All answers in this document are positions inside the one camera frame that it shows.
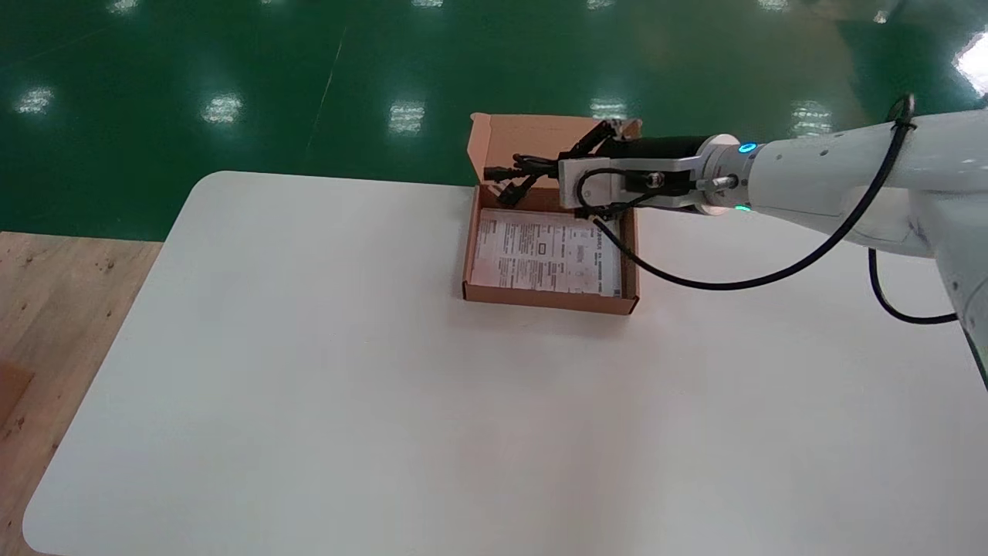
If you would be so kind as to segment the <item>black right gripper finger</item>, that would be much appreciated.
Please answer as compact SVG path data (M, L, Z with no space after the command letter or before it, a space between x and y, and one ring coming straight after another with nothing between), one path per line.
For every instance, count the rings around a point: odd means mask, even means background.
M567 152L567 157L589 158L605 141L618 140L618 138L623 137L626 123L622 119L599 120L592 130L575 142L575 145Z

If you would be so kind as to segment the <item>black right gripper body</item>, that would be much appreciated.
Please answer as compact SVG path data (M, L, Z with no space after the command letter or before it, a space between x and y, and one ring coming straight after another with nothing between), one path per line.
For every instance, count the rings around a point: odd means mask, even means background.
M678 137L640 137L627 140L610 139L610 158L660 158L679 159L697 155L703 145L712 136L678 136ZM622 186L628 190L622 194L631 200L633 197L644 195L647 191L645 181L640 180L641 172L633 172L638 176L624 178ZM669 196L688 193L694 181L689 179L689 172L669 173L664 176L664 186ZM685 205L681 208L653 207L674 212L701 212L696 205Z

